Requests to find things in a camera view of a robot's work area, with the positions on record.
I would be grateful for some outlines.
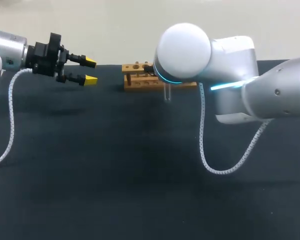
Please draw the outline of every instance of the wooden peg board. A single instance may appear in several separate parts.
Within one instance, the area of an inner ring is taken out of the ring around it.
[[[157,76],[145,72],[145,66],[152,66],[152,63],[123,64],[122,73],[124,74],[125,91],[152,91],[163,90],[165,83],[158,79]],[[195,88],[196,82],[187,82],[182,84],[172,84],[173,88],[188,89]]]

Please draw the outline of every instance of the black cloth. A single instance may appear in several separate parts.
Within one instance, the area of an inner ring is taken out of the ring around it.
[[[280,61],[260,61],[260,73]],[[199,152],[198,89],[123,90],[121,66],[67,70],[97,87],[39,75],[15,83],[15,139],[0,164],[0,240],[298,240],[300,118],[273,121],[236,173],[207,172]],[[0,156],[9,139],[0,83]],[[205,86],[204,147],[232,167],[259,123],[225,125]]]

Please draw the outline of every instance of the coiled cable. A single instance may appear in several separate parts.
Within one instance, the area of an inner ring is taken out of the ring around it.
[[[201,120],[200,120],[200,130],[199,130],[199,146],[200,146],[201,160],[203,162],[204,167],[213,174],[217,174],[217,175],[231,174],[231,173],[235,172],[236,170],[238,170],[245,163],[245,161],[247,160],[251,151],[254,149],[260,135],[263,133],[263,131],[268,126],[268,124],[271,122],[271,119],[266,120],[261,124],[259,129],[256,131],[254,137],[252,138],[248,148],[246,149],[245,153],[243,154],[242,158],[236,165],[234,165],[233,167],[231,167],[227,170],[215,170],[208,165],[206,157],[205,157],[205,152],[204,152],[204,124],[205,124],[206,100],[205,100],[204,85],[202,83],[199,83],[199,89],[200,89],[200,96],[201,96]]]
[[[9,104],[9,116],[10,116],[10,139],[8,146],[6,147],[4,153],[0,157],[0,163],[6,158],[6,156],[9,154],[12,145],[14,143],[14,137],[15,137],[15,117],[14,117],[14,106],[13,106],[13,89],[14,89],[14,84],[17,78],[24,74],[24,73],[32,73],[32,70],[29,68],[22,69],[18,71],[12,78],[10,85],[9,85],[9,90],[8,90],[8,104]]]

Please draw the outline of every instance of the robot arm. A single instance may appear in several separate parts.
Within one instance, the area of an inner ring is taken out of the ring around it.
[[[68,60],[90,68],[95,68],[97,64],[85,55],[70,54],[61,45],[61,36],[58,34],[51,33],[48,44],[36,42],[35,46],[31,46],[25,37],[0,31],[0,77],[2,70],[17,72],[28,68],[34,74],[55,77],[61,83],[66,80],[81,86],[97,83],[96,77],[65,74],[64,65]]]
[[[224,124],[300,117],[300,58],[259,76],[247,36],[209,39],[198,26],[170,27],[156,49],[154,73],[164,82],[215,82],[216,118]]]

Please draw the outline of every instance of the white wall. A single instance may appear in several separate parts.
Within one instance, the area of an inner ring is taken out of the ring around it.
[[[160,35],[180,22],[210,38],[250,36],[259,60],[300,57],[300,0],[0,0],[0,30],[30,44],[61,34],[98,64],[151,62]]]

